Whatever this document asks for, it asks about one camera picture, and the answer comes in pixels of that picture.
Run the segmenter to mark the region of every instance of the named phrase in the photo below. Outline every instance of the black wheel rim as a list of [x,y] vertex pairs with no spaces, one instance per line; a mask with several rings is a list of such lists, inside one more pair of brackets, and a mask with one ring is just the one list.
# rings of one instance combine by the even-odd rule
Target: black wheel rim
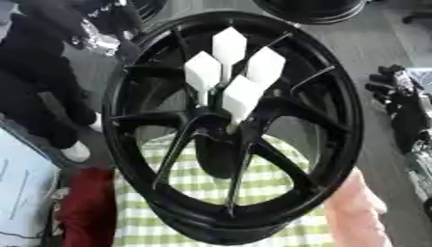
[[[295,51],[300,59],[296,64],[302,64],[295,70],[306,71],[306,76],[302,75],[302,79],[292,85],[285,81],[291,80],[290,75],[284,74],[269,91],[280,90],[283,96],[266,95],[253,113],[257,121],[239,127],[238,132],[243,135],[233,135],[240,136],[236,139],[239,144],[242,144],[236,146],[238,153],[248,153],[249,149],[245,147],[250,147],[253,143],[255,152],[266,156],[274,163],[279,163],[280,168],[286,171],[295,182],[295,189],[281,197],[252,206],[235,204],[236,182],[233,182],[230,196],[223,206],[186,197],[164,182],[166,172],[173,165],[177,152],[184,148],[185,140],[180,138],[179,133],[189,138],[193,130],[199,127],[209,129],[214,127],[208,123],[226,124],[229,118],[224,112],[188,107],[194,100],[192,94],[188,97],[191,100],[186,104],[188,111],[170,114],[155,112],[130,114],[131,111],[127,108],[130,101],[128,94],[133,91],[130,90],[131,85],[134,84],[132,81],[141,81],[143,84],[143,81],[147,83],[150,77],[163,77],[170,80],[170,83],[157,84],[157,88],[162,88],[158,91],[160,95],[148,93],[141,97],[145,104],[158,105],[163,98],[180,89],[188,92],[182,80],[184,76],[182,69],[178,65],[161,63],[159,60],[163,54],[161,50],[172,51],[175,47],[175,50],[179,51],[177,54],[180,63],[184,63],[198,51],[209,49],[192,44],[196,41],[206,44],[204,40],[208,41],[209,37],[229,26],[236,28],[249,38],[250,43],[257,46],[268,45],[281,54]],[[353,82],[338,60],[327,48],[305,32],[262,15],[217,12],[171,21],[145,36],[136,38],[135,42],[142,48],[142,56],[134,66],[125,68],[120,65],[106,92],[103,104],[104,133],[122,174],[169,226],[193,239],[211,244],[231,245],[254,242],[278,232],[289,221],[319,206],[349,175],[363,140],[361,104]],[[256,49],[250,45],[248,56]],[[244,63],[239,63],[239,67],[241,71]],[[336,107],[336,120],[327,117],[327,112],[323,111],[323,108],[308,106],[297,97],[300,92],[305,93],[315,87],[317,91],[325,89],[331,95],[331,102],[334,102]],[[156,91],[148,86],[148,92]],[[259,136],[250,134],[250,128],[257,127],[256,123],[259,124],[259,130],[263,130],[277,117],[286,114],[319,124],[328,133],[326,151],[310,174],[305,174]],[[179,129],[176,145],[170,147],[173,159],[166,158],[167,162],[162,165],[165,169],[158,174],[153,172],[141,156],[135,138],[130,135],[130,132],[139,125],[155,124]],[[238,181],[236,178],[241,177],[241,169],[234,170],[237,173],[233,180]]]
[[143,22],[150,20],[164,8],[167,0],[131,0]]
[[339,0],[339,6],[327,5],[328,1],[307,0],[254,0],[258,6],[274,16],[301,24],[331,24],[341,22],[358,14],[365,0]]

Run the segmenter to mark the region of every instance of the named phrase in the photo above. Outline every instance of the metal part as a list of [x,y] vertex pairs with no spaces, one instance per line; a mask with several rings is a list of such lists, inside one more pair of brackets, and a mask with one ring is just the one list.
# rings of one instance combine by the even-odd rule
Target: metal part
[[84,19],[81,25],[89,36],[83,40],[87,49],[108,57],[116,54],[120,46],[118,39],[100,34],[97,28],[87,19]]

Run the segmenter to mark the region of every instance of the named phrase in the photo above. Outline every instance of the red cloth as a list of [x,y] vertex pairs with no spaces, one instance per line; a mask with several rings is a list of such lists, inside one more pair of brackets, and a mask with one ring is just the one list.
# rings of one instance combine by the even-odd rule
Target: red cloth
[[113,171],[78,172],[57,218],[65,227],[64,247],[110,247],[116,228]]

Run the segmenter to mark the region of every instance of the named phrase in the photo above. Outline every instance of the black jacket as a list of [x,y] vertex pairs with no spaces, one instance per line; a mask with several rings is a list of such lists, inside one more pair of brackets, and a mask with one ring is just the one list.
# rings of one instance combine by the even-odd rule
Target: black jacket
[[140,28],[140,23],[125,10],[128,8],[130,11],[133,7],[116,7],[115,0],[11,1],[18,4],[20,12],[28,18],[30,27],[43,29],[63,41],[87,37],[81,26],[84,18],[89,19],[105,35],[118,36],[122,31]]

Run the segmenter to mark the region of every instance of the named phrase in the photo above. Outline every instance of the finger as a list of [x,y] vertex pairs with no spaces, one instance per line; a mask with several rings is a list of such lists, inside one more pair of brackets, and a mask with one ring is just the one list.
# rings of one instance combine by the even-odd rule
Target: finger
[[386,104],[386,100],[387,100],[386,96],[375,93],[375,94],[373,94],[373,98],[375,98],[378,102],[380,102],[383,105]]
[[392,90],[392,87],[384,86],[384,85],[375,85],[371,83],[367,83],[364,87],[373,93],[378,93],[385,96],[387,96],[389,92]]
[[390,76],[385,76],[381,74],[371,74],[369,75],[369,80],[373,82],[387,84],[389,86],[393,85],[393,78]]

